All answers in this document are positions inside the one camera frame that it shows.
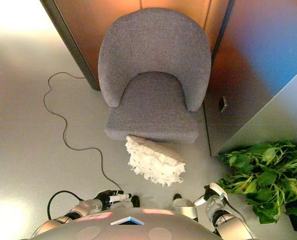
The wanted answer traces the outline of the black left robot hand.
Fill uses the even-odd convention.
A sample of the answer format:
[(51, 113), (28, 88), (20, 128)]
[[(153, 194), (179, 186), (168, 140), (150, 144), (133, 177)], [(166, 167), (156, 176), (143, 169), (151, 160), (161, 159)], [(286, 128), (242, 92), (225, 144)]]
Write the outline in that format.
[(107, 210), (112, 204), (130, 199), (131, 197), (131, 193), (124, 193), (123, 190), (105, 190), (98, 193), (94, 199), (100, 200), (102, 210)]

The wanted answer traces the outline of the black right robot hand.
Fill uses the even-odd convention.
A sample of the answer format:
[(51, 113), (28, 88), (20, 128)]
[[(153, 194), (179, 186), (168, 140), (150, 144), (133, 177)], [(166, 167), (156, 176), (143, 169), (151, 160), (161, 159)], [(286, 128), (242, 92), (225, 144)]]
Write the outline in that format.
[(204, 194), (193, 202), (196, 207), (206, 203), (212, 196), (223, 197), (228, 200), (228, 195), (225, 190), (215, 182), (211, 182), (209, 185), (204, 186), (204, 190)]

